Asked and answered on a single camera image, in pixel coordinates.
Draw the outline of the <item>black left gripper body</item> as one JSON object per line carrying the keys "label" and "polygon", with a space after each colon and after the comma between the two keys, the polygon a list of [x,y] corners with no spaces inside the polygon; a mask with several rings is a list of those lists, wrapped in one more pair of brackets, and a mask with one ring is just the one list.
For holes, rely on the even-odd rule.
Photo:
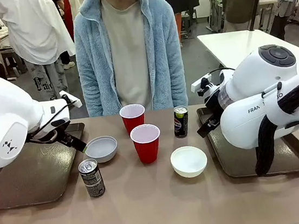
{"label": "black left gripper body", "polygon": [[37,139],[35,135],[28,134],[28,142],[35,144],[53,144],[59,142],[67,145],[73,142],[73,137],[66,133],[64,129],[54,129],[40,139]]}

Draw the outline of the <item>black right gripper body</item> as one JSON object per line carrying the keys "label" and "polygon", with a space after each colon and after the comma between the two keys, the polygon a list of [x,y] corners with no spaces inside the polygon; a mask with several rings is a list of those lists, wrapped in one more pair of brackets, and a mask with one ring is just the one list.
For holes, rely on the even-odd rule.
{"label": "black right gripper body", "polygon": [[209,118],[209,124],[211,126],[219,125],[220,118],[222,115],[222,107],[218,101],[219,90],[217,89],[214,93],[212,93],[208,98],[204,100],[206,108],[212,113]]}

